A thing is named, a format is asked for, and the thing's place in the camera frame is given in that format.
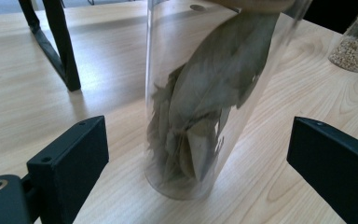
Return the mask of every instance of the light wood tabletop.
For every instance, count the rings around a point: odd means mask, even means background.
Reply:
[[[0,15],[0,175],[23,177],[73,124],[105,115],[110,162],[75,223],[344,223],[286,161],[294,116],[358,138],[358,74],[327,60],[340,34],[300,23],[211,195],[180,202],[143,172],[146,10],[144,1],[65,10],[82,84],[74,92],[24,16]]]

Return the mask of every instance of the bay leaf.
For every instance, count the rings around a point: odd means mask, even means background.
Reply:
[[[180,166],[176,163],[176,159],[173,156],[168,156],[163,169],[163,177],[161,184],[169,182],[175,179],[182,173]]]
[[[170,102],[168,100],[164,101],[159,106],[159,118],[158,118],[158,135],[162,142],[165,142],[167,139],[167,133],[169,130],[168,122],[168,109],[170,108]]]
[[[183,173],[190,178],[195,177],[194,165],[191,157],[191,148],[187,137],[182,138],[179,150],[179,165]]]
[[[173,70],[170,75],[168,76],[168,81],[167,84],[165,85],[164,88],[158,86],[158,85],[154,85],[156,88],[156,91],[152,94],[151,98],[153,99],[153,110],[154,112],[159,110],[159,106],[165,102],[165,101],[171,101],[171,97],[172,97],[172,92],[173,92],[173,88],[176,84],[176,80],[179,77],[183,67],[185,65],[183,64],[182,66],[176,68],[175,70]]]
[[[207,175],[214,161],[217,145],[215,124],[210,119],[202,119],[186,132],[194,174],[199,181]]]
[[[173,156],[175,154],[176,149],[178,148],[179,139],[175,134],[171,131],[167,133],[167,140],[165,144],[165,150],[168,152],[170,156]]]
[[[220,133],[223,131],[224,127],[226,126],[230,110],[231,110],[230,107],[226,107],[226,108],[223,108],[220,113],[217,137],[219,137]]]
[[[242,12],[201,42],[174,86],[171,128],[188,129],[191,120],[243,100],[264,69],[278,17],[279,13]]]

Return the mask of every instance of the black metal frame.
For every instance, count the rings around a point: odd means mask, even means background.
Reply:
[[[62,0],[43,0],[48,25],[57,45],[58,53],[51,46],[43,31],[40,22],[34,13],[31,0],[19,0],[25,19],[34,34],[34,37],[45,52],[46,56],[62,78],[69,91],[77,91],[81,88],[78,76],[75,55],[72,48],[71,37],[66,26]]]

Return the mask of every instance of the black clamp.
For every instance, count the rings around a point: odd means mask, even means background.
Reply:
[[[0,223],[73,223],[109,161],[104,117],[78,122],[27,162],[0,175]]]
[[[295,118],[287,161],[347,223],[358,223],[358,140]]]

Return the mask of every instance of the gray floor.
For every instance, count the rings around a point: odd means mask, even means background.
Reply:
[[[123,2],[127,0],[94,0],[95,5]],[[91,6],[87,0],[63,0],[65,7],[85,7]],[[42,0],[36,0],[36,7],[43,10]],[[0,0],[0,14],[21,12],[18,0]]]

